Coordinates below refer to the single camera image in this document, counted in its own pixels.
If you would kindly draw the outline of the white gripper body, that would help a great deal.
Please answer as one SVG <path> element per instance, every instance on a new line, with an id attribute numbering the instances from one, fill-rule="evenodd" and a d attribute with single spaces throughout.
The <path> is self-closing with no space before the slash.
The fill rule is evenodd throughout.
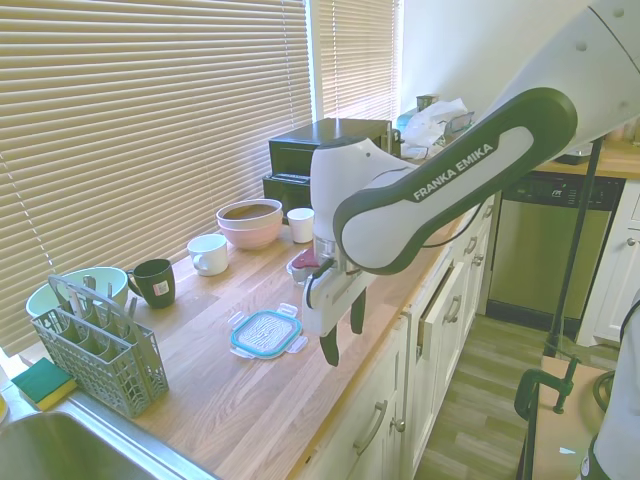
<path id="1" fill-rule="evenodd" d="M 347 275 L 339 269 L 328 269 L 319 277 L 310 275 L 302 298 L 303 328 L 320 337 L 326 335 L 367 287 L 366 272 Z"/>

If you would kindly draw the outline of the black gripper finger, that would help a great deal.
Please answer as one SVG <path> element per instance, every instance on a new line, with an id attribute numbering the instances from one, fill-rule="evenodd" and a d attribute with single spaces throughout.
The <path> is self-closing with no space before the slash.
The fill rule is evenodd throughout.
<path id="1" fill-rule="evenodd" d="M 360 335 L 363 331 L 366 310 L 366 288 L 356 297 L 351 305 L 350 326 L 354 334 Z"/>
<path id="2" fill-rule="evenodd" d="M 333 328 L 324 336 L 320 337 L 320 345 L 327 363 L 333 367 L 339 365 L 340 352 L 337 343 L 337 329 L 338 326 L 334 325 Z"/>

